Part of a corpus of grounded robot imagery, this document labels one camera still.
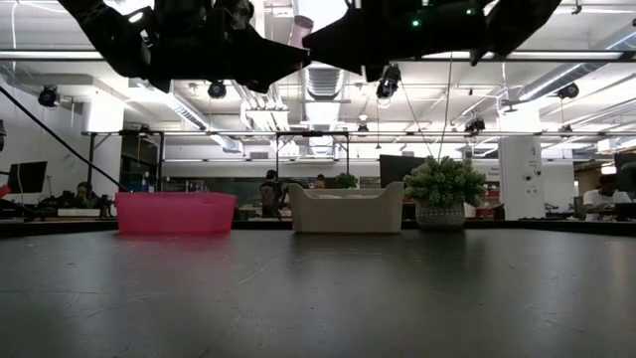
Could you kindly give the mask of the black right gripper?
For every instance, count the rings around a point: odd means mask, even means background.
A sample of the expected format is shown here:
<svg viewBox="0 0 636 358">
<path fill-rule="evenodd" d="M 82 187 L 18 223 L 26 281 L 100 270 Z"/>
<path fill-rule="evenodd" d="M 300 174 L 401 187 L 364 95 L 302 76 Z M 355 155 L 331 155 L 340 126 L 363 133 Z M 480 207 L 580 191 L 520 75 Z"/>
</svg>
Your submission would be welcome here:
<svg viewBox="0 0 636 358">
<path fill-rule="evenodd" d="M 389 62 L 438 53 L 469 51 L 486 39 L 487 5 L 481 0 L 380 0 L 377 5 L 350 5 L 345 14 L 302 39 L 312 61 L 365 75 L 368 83 L 383 78 Z M 375 63 L 365 52 L 375 31 Z"/>
</svg>

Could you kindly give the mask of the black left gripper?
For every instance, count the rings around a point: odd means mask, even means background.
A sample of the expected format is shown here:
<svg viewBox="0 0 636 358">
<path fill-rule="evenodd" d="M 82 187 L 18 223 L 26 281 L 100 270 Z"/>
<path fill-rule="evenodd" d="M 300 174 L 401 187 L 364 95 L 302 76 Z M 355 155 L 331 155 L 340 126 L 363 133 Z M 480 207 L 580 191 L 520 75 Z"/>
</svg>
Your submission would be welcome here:
<svg viewBox="0 0 636 358">
<path fill-rule="evenodd" d="M 151 85 L 168 92 L 173 80 L 224 80 L 231 35 L 248 28 L 246 1 L 156 1 L 149 35 Z M 256 35 L 233 45 L 233 78 L 267 93 L 279 80 L 310 64 L 309 51 Z"/>
</svg>

